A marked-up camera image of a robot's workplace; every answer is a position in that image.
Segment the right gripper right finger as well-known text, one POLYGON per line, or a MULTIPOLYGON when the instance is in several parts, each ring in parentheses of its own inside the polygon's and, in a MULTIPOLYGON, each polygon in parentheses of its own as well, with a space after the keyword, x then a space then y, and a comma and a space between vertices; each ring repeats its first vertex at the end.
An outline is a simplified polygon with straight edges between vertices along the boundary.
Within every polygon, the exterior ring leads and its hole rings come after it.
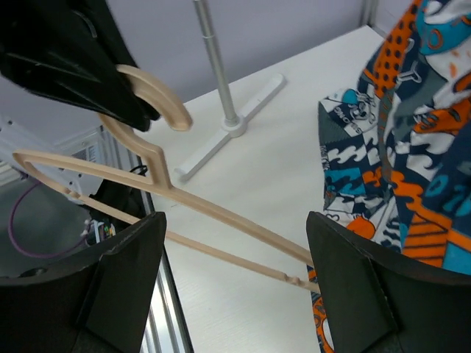
POLYGON ((336 352, 469 352, 470 276, 311 212, 306 233, 336 352))

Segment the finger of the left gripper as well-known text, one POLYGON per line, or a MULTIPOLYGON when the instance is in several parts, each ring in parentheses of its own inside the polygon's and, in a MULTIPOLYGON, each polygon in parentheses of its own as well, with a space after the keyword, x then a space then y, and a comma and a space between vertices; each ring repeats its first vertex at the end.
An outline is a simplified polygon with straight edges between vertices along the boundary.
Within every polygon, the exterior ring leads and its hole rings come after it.
POLYGON ((5 79, 145 132, 160 113, 133 93, 118 65, 136 62, 106 1, 1 2, 5 79))

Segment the beige wooden hanger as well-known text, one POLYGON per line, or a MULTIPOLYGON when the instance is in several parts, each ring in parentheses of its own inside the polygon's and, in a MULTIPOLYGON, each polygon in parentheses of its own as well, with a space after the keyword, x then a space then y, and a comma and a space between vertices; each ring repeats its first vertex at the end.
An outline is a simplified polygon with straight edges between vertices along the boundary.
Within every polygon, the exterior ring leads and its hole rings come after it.
MULTIPOLYGON (((116 70, 127 76, 128 80, 131 82, 133 93, 161 113, 166 123, 172 129, 176 131, 187 131, 191 128, 193 120, 182 101, 159 79, 141 69, 129 65, 117 65, 116 70)), ((128 224, 137 223, 138 218, 61 185, 36 169, 36 165, 41 164, 64 168, 66 170, 89 174, 149 193, 154 193, 235 228, 299 260, 301 263, 306 265, 313 264, 311 254, 307 249, 247 218, 173 186, 169 176, 166 158, 161 147, 140 138, 133 132, 131 127, 110 116, 100 114, 99 118, 116 140, 144 161, 148 168, 148 176, 144 177, 110 166, 44 151, 18 149, 13 152, 13 158, 29 175, 41 181, 51 189, 79 200, 95 210, 128 224)))

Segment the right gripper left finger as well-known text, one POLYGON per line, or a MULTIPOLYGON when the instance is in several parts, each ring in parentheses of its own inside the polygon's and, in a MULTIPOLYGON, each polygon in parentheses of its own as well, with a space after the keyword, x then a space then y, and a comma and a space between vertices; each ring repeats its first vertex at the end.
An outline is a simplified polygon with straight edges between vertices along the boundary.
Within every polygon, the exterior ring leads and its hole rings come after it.
POLYGON ((64 259, 1 278, 2 352, 139 352, 166 236, 153 213, 64 259))

